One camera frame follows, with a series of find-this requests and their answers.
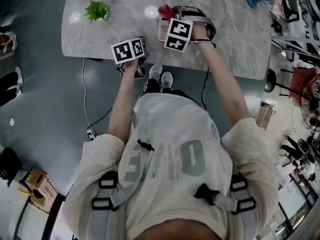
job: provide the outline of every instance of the black and white marker cube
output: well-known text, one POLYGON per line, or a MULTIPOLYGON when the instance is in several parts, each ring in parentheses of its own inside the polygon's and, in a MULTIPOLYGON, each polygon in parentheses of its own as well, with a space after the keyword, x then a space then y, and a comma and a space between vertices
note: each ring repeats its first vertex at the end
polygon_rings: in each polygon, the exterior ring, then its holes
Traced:
POLYGON ((140 37, 113 44, 111 50, 115 64, 133 61, 145 55, 140 37))
POLYGON ((184 52, 191 38, 193 22, 172 18, 164 41, 164 47, 184 52))

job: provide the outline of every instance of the wall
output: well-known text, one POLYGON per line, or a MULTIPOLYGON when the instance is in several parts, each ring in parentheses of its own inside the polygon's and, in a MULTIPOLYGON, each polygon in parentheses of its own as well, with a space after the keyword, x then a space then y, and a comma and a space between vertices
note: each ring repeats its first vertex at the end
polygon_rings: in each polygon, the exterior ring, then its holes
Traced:
POLYGON ((73 234, 68 228, 64 218, 62 217, 62 210, 63 210, 64 204, 65 202, 62 202, 59 213, 54 223, 50 240, 71 240, 72 239, 73 234))
POLYGON ((23 213, 17 235, 22 240, 41 240, 48 216, 47 213, 28 204, 23 213))
POLYGON ((15 181, 8 188, 0 179, 0 239, 12 240, 21 211, 28 199, 18 192, 19 184, 15 181))

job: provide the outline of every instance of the black cable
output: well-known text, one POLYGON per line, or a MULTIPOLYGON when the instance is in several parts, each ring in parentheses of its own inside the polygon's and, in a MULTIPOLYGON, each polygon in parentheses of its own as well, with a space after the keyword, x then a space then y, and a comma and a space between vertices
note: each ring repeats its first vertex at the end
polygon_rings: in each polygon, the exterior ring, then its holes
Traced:
POLYGON ((204 80, 204 84, 203 84, 203 88, 202 88, 202 94, 201 94, 201 102, 203 104, 203 108, 204 108, 205 111, 207 111, 207 106, 205 104, 205 89, 206 89, 206 86, 207 86, 209 70, 210 70, 210 67, 208 67, 208 70, 206 71, 206 76, 205 76, 205 80, 204 80))
POLYGON ((96 125, 97 123, 99 123, 102 119, 104 119, 111 112, 111 110, 112 110, 112 107, 104 114, 104 116, 102 116, 100 119, 98 119, 94 123, 90 124, 88 129, 91 128, 92 126, 96 125))

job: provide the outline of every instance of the hand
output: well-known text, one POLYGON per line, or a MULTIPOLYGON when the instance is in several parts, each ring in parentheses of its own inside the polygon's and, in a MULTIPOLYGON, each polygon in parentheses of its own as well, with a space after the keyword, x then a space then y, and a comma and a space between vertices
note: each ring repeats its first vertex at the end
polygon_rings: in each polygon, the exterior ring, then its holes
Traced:
POLYGON ((191 33, 191 40, 208 39, 206 26, 203 22, 194 21, 191 33))
POLYGON ((138 60, 139 59, 135 59, 135 60, 130 60, 130 61, 126 62, 123 65, 124 72, 136 73, 137 68, 138 68, 138 60))

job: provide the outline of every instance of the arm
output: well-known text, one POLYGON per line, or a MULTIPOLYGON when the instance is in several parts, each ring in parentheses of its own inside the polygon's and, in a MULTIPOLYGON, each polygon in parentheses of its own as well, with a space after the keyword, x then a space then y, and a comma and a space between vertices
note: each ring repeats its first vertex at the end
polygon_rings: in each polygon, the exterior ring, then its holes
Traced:
MULTIPOLYGON (((192 28, 194 39, 208 39, 203 23, 195 22, 192 28)), ((249 110, 245 97, 231 71, 227 68, 212 43, 201 42, 196 46, 205 57, 211 71, 211 75, 222 100, 231 126, 244 118, 249 118, 249 110)))
POLYGON ((137 66, 138 60, 124 64, 125 71, 110 114, 108 134, 118 137, 124 144, 128 142, 130 135, 137 66))
POLYGON ((128 142, 137 65, 137 61, 129 61, 124 65, 125 73, 112 107, 108 134, 97 136, 93 141, 83 144, 77 176, 62 211, 69 229, 79 239, 85 238, 89 207, 100 190, 99 180, 107 172, 117 170, 128 142))
MULTIPOLYGON (((208 39, 203 23, 193 24, 194 39, 208 39)), ((232 73, 211 43, 198 43, 206 58, 213 80, 232 129, 222 138, 235 170, 248 182, 248 191, 256 201, 258 234, 274 214, 278 204, 275 167, 268 157, 264 134, 250 114, 242 91, 232 73)))

